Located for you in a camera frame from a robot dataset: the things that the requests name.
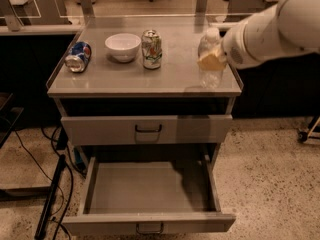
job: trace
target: chair wheel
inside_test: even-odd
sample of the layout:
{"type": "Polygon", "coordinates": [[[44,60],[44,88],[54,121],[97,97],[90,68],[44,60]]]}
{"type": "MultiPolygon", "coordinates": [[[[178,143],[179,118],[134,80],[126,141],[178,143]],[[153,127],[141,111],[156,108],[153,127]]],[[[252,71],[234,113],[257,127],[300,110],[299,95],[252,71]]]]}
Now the chair wheel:
{"type": "Polygon", "coordinates": [[[308,134],[306,132],[299,132],[298,138],[300,142],[305,142],[308,139],[308,134]]]}

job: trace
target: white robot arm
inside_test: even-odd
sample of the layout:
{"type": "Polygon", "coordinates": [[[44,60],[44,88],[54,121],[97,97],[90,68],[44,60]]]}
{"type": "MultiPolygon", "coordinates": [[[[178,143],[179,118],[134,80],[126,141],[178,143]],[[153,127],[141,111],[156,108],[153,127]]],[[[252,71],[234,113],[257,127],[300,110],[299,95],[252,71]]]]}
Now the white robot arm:
{"type": "Polygon", "coordinates": [[[222,40],[237,69],[265,61],[320,53],[320,0],[279,0],[227,31],[222,40]]]}

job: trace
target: clear bottle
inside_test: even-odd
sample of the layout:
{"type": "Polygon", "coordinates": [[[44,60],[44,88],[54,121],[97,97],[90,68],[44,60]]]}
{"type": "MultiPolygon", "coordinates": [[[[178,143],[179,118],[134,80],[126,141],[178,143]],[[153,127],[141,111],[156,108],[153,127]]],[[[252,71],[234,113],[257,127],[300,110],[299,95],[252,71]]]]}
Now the clear bottle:
{"type": "MultiPolygon", "coordinates": [[[[198,57],[206,56],[213,49],[221,48],[221,37],[218,28],[211,27],[201,38],[198,47],[198,57]]],[[[199,66],[200,83],[204,88],[215,89],[220,85],[223,70],[208,70],[199,66]]]]}

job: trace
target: white bowl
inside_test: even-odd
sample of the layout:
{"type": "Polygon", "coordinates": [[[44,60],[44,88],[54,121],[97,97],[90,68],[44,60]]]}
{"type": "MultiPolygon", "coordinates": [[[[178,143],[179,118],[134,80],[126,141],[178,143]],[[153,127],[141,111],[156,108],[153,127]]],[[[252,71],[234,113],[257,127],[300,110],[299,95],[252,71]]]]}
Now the white bowl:
{"type": "Polygon", "coordinates": [[[130,33],[110,36],[105,41],[107,54],[120,62],[133,60],[140,48],[141,38],[130,33]]]}

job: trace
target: soda can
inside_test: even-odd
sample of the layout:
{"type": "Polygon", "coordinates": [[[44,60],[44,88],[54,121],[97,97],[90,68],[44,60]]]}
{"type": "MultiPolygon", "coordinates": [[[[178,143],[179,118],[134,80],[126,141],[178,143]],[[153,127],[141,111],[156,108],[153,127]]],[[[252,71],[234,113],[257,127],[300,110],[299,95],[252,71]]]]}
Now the soda can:
{"type": "Polygon", "coordinates": [[[143,66],[157,69],[161,66],[161,36],[156,30],[146,30],[141,37],[143,66]]]}
{"type": "Polygon", "coordinates": [[[83,72],[91,57],[91,47],[86,42],[77,42],[69,50],[69,55],[65,58],[65,65],[75,73],[83,72]]]}

